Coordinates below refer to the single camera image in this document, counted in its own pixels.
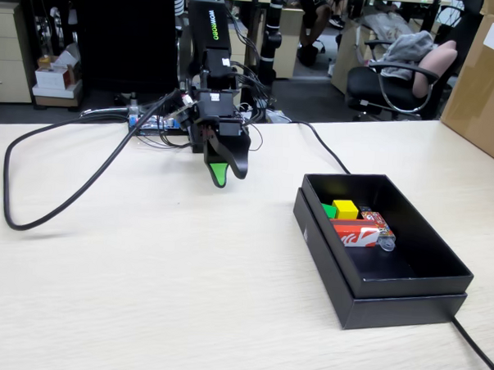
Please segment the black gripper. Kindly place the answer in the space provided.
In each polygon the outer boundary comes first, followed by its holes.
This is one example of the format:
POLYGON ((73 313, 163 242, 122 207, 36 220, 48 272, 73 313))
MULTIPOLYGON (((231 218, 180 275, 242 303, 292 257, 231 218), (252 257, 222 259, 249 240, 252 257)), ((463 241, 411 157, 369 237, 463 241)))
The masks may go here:
POLYGON ((227 168, 238 179, 248 171, 251 139, 245 121, 235 108, 229 92, 196 91, 190 139, 192 152, 201 152, 212 181, 218 188, 227 183, 227 168))

